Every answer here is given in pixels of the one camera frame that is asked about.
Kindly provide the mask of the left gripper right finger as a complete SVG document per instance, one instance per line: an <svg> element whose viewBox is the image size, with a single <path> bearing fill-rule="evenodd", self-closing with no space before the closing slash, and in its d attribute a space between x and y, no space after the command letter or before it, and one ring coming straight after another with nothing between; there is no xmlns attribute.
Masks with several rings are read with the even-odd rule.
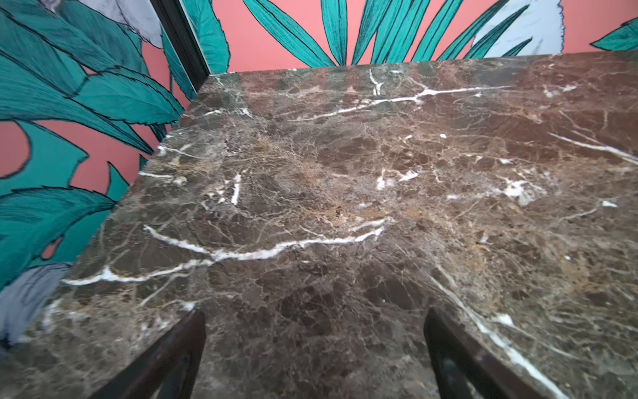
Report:
<svg viewBox="0 0 638 399"><path fill-rule="evenodd" d="M423 331L440 397L471 398L471 389L483 398L542 397L439 309L429 309Z"/></svg>

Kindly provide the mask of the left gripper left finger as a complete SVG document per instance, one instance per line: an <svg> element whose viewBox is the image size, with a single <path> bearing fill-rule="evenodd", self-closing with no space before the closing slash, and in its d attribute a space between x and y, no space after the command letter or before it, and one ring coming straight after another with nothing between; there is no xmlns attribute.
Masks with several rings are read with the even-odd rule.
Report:
<svg viewBox="0 0 638 399"><path fill-rule="evenodd" d="M93 398L190 398L206 342L204 313L193 309Z"/></svg>

